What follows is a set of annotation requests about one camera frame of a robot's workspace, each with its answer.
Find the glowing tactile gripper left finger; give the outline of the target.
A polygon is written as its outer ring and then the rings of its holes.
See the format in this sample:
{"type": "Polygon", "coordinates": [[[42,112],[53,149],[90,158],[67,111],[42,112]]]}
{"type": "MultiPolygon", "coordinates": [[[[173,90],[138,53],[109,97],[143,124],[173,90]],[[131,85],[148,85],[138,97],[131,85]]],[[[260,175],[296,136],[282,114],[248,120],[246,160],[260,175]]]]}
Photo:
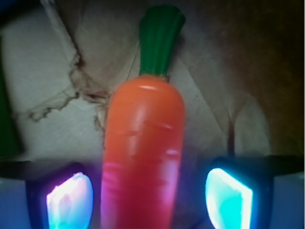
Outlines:
{"type": "Polygon", "coordinates": [[[87,229],[92,212],[93,186],[81,163],[1,162],[2,229],[87,229]]]}

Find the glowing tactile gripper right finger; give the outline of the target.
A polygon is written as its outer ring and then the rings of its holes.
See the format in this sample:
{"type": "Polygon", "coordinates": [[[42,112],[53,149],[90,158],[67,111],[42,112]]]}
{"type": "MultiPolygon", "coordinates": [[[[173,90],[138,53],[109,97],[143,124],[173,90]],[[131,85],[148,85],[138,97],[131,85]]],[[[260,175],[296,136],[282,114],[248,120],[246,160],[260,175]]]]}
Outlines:
{"type": "Polygon", "coordinates": [[[216,229],[303,229],[302,156],[218,157],[209,168],[205,202],[216,229]]]}

